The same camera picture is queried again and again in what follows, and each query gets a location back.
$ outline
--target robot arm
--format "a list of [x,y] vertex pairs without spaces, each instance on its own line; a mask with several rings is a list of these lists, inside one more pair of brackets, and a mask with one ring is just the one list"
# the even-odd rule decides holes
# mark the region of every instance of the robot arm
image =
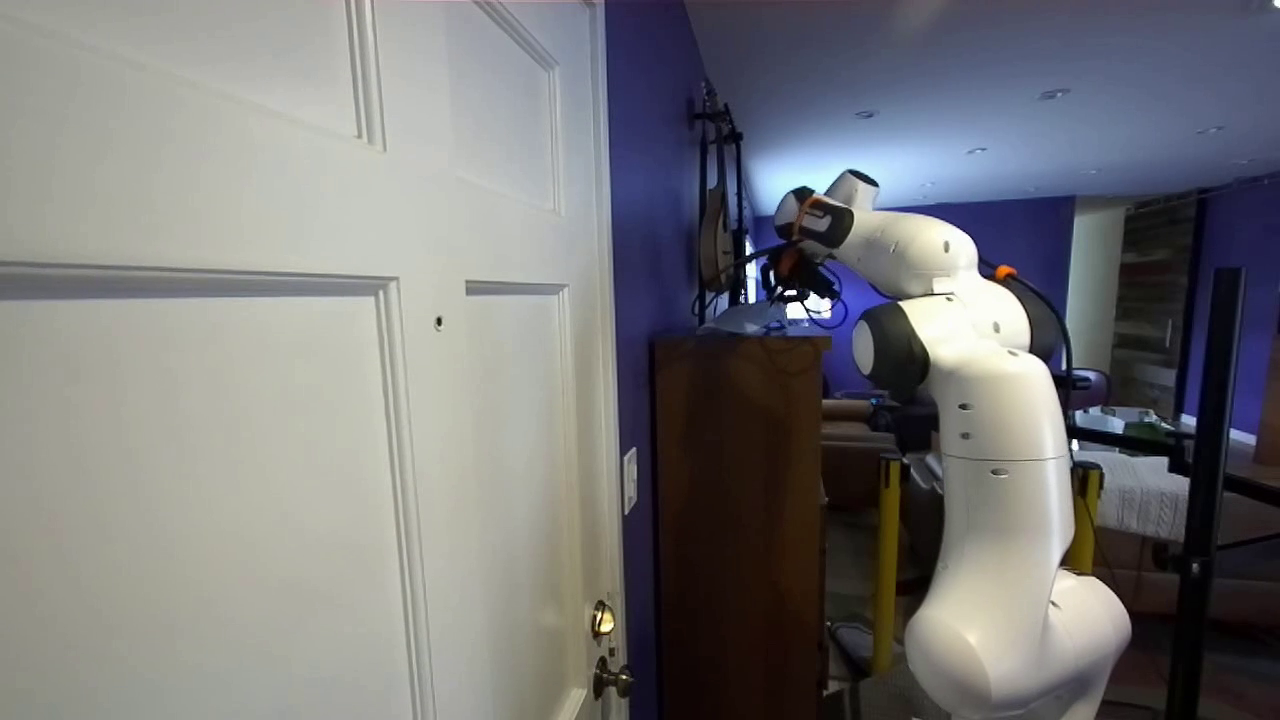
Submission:
[[886,305],[851,327],[856,369],[937,404],[944,550],[909,626],[909,670],[953,717],[1092,717],[1126,644],[1123,604],[1058,572],[1073,457],[1034,312],[980,277],[937,216],[877,212],[877,181],[834,176],[780,201],[774,227],[838,262]]

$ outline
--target door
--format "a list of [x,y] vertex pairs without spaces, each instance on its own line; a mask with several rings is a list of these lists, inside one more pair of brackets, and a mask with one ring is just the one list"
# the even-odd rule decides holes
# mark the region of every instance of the door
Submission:
[[0,0],[0,717],[622,717],[600,10]]

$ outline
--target floor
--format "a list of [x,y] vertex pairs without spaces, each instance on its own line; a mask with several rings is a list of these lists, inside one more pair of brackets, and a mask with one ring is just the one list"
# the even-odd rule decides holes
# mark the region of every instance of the floor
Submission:
[[[877,521],[866,512],[826,512],[826,544],[825,544],[826,628],[833,628],[826,677],[833,677],[833,688],[849,688],[849,691],[860,688],[864,655],[866,655],[873,532],[877,532]],[[1239,612],[1239,598],[1231,604],[1235,604],[1231,620],[1211,626],[1205,637],[1199,717],[1205,720],[1280,720],[1277,607],[1273,601],[1260,601],[1269,607],[1253,612],[1242,601],[1242,612]],[[1135,612],[1135,637],[1112,673],[1107,704],[1098,720],[1169,717],[1164,713],[1169,650],[1171,650],[1171,618],[1159,607]]]

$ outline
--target black pole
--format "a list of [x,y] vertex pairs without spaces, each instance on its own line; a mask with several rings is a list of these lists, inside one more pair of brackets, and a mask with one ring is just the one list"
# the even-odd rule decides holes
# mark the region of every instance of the black pole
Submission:
[[1194,457],[1193,457],[1187,526],[1182,526],[1182,564],[1181,564],[1174,628],[1171,628],[1171,655],[1169,655],[1169,699],[1164,699],[1169,720],[1199,717],[1215,510],[1222,495],[1227,430],[1231,430],[1227,413],[1231,413],[1231,386],[1235,386],[1239,292],[1242,292],[1239,267],[1221,267],[1211,277]]

